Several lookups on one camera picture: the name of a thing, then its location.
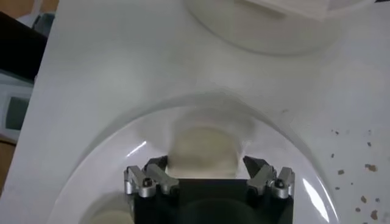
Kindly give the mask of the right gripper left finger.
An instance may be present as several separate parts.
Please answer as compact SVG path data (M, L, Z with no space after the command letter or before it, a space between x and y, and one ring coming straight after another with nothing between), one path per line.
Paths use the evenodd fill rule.
M177 194L179 180L165 172L167 165L168 157L161 156L151 158L142 169L138 166L128 166L124 170L125 194L150 198L156 195L158 188L163 195Z

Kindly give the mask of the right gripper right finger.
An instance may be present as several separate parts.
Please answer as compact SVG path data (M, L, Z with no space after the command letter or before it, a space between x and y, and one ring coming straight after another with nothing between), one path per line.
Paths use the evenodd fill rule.
M250 176L247 185L257 195L264 195L269 189L274 198L284 200L294 196L295 173L292 168L282 167L277 174L275 168L264 159L245 156L243 162Z

